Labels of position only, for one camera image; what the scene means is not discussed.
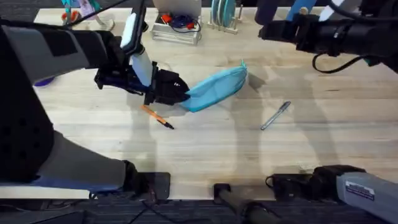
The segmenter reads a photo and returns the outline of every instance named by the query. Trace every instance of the white container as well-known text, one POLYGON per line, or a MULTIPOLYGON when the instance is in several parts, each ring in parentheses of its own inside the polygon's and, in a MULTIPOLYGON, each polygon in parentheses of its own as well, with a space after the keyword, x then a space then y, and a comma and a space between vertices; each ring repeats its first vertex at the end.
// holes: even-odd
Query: white container
MULTIPOLYGON (((171 42, 178 42, 183 44, 197 45, 201 39, 200 32, 189 32, 186 34, 175 32, 169 25, 161 22, 160 17, 163 14, 172 13, 180 15, 189 15, 196 19, 201 24, 201 0, 153 0, 155 7, 159 11, 159 15, 151 30, 152 38, 154 40, 166 40, 171 42)), ((185 31, 199 31, 198 24, 195 24, 194 29, 174 28, 175 30, 185 31)))

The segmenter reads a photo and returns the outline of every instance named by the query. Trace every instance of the silver pen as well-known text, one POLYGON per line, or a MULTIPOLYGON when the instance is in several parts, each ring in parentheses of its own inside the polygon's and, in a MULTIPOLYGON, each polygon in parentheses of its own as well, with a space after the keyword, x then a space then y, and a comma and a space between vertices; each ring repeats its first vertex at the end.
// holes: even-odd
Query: silver pen
POLYGON ((272 122, 274 122, 275 119, 276 119, 280 114, 282 114, 282 113, 289 107, 290 104, 291 104, 290 101, 286 101, 286 102, 279 108, 279 110, 278 110, 271 118, 269 118, 268 121, 267 121, 265 124, 263 124, 263 125, 261 126, 261 130, 265 130, 266 128, 268 128, 268 126, 269 126, 270 124, 272 124, 272 122))

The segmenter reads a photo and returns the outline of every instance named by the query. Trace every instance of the pen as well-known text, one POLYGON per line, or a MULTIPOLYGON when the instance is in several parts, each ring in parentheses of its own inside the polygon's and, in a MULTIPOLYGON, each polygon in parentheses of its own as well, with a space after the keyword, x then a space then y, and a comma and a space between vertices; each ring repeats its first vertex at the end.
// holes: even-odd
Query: pen
POLYGON ((153 116, 154 118, 156 118, 156 120, 160 123, 163 124, 165 127, 170 128, 170 129, 174 129, 174 127, 168 123, 165 119, 163 119, 161 116, 157 115, 154 111, 152 111, 151 109, 149 109, 147 106, 145 105, 141 105, 141 109, 143 109, 146 113, 148 113, 149 115, 153 116))
POLYGON ((266 128, 268 128, 268 126, 269 126, 270 124, 272 124, 272 122, 274 122, 275 119, 276 119, 280 114, 282 114, 282 113, 289 107, 290 104, 291 104, 290 101, 286 101, 286 102, 279 108, 279 110, 278 110, 271 118, 269 118, 268 121, 267 121, 265 124, 263 124, 263 125, 261 126, 261 130, 265 130, 266 128))

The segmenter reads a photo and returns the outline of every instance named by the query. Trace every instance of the red object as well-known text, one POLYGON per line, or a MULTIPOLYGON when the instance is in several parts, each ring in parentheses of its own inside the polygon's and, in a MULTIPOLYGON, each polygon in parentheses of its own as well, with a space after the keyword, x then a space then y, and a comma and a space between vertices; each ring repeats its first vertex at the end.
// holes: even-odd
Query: red object
POLYGON ((169 15, 163 15, 162 16, 163 21, 165 21, 166 23, 169 23, 172 21, 172 17, 169 15))
POLYGON ((195 28, 195 24, 193 22, 191 22, 191 23, 187 24, 187 28, 193 29, 193 28, 195 28))

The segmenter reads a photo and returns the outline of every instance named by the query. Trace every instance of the black cable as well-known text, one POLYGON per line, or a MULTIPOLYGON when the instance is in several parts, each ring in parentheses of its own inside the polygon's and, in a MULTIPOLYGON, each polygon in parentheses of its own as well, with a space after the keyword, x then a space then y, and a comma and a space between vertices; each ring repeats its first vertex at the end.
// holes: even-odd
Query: black cable
POLYGON ((132 218, 127 224, 132 224, 135 222, 142 214, 146 213, 148 211, 148 208, 144 208, 139 212, 134 218, 132 218))
POLYGON ((82 17, 82 18, 76 20, 75 22, 71 22, 71 23, 69 23, 69 24, 66 24, 66 25, 64 25, 64 27, 72 27, 72 26, 75 26, 75 25, 77 25, 77 24, 79 24, 79 23, 85 21, 86 19, 92 17, 92 16, 95 16, 95 15, 97 15, 97 14, 99 14, 99 13, 105 11, 105 10, 108 10, 108 9, 110 9, 110 8, 112 8, 112 7, 115 7, 115 6, 119 5, 119 4, 122 4, 122 3, 126 2, 126 1, 129 1, 129 0, 120 0, 120 1, 118 1, 118 2, 116 2, 116 3, 114 3, 114 4, 111 4, 111 5, 109 5, 109 6, 106 6, 105 8, 102 8, 102 9, 100 9, 100 10, 98 10, 98 11, 92 12, 92 13, 88 14, 87 16, 84 16, 84 17, 82 17))
POLYGON ((267 187, 269 187, 270 189, 273 189, 274 186, 271 186, 271 185, 268 183, 268 180, 271 179, 271 178, 274 178, 274 176, 273 176, 273 175, 270 175, 270 176, 268 176, 268 177, 266 178, 266 185, 267 185, 267 187))
POLYGON ((369 56, 358 56, 358 57, 356 57, 356 58, 350 60, 349 62, 345 63, 344 65, 342 65, 342 66, 340 66, 340 67, 338 67, 338 68, 335 68, 335 69, 333 69, 333 70, 324 71, 324 70, 319 70, 318 67, 317 67, 317 58, 318 58, 319 56, 321 56, 321 55, 324 55, 324 54, 326 54, 326 53, 320 53, 320 54, 317 54, 316 56, 314 56, 314 58, 312 59, 312 67, 313 67, 316 71, 321 72, 321 73, 325 73, 325 74, 332 74, 332 73, 340 72, 340 71, 342 71, 342 70, 344 70, 344 69, 350 67, 350 66, 353 65, 354 63, 356 63, 356 62, 358 62, 358 61, 360 61, 360 60, 362 60, 362 59, 364 59, 364 58, 368 58, 368 57, 369 57, 369 56))
POLYGON ((190 17, 190 16, 173 16, 173 20, 172 20, 171 24, 169 23, 169 26, 170 26, 175 32, 178 32, 178 33, 181 33, 181 34, 187 34, 187 33, 191 33, 191 32, 200 32, 200 31, 201 31, 201 25, 200 25, 200 23, 199 23, 196 19, 194 19, 194 18, 192 18, 192 17, 190 17), (176 30, 175 28, 181 28, 181 27, 183 27, 183 26, 186 25, 186 21, 180 21, 179 26, 173 25, 173 21, 175 21, 175 20, 181 20, 181 19, 185 19, 186 21, 192 20, 193 22, 195 22, 196 24, 198 24, 199 29, 198 29, 198 30, 188 30, 188 31, 179 31, 179 30, 176 30))
POLYGON ((333 0, 329 0, 328 6, 338 14, 348 17, 350 19, 354 19, 359 22, 398 22, 398 17, 372 18, 372 17, 359 16, 352 12, 347 12, 344 9, 337 6, 333 2, 333 0))
POLYGON ((167 221, 169 221, 171 223, 174 223, 174 224, 194 223, 194 222, 210 222, 210 223, 213 223, 213 221, 211 219, 209 219, 209 218, 192 218, 192 219, 180 220, 180 221, 174 220, 174 219, 169 218, 168 216, 163 215, 160 212, 154 210, 152 208, 152 206, 147 205, 144 201, 142 201, 142 204, 143 204, 143 206, 145 206, 148 210, 150 210, 151 212, 153 212, 157 216, 159 216, 159 217, 163 218, 164 220, 167 220, 167 221))

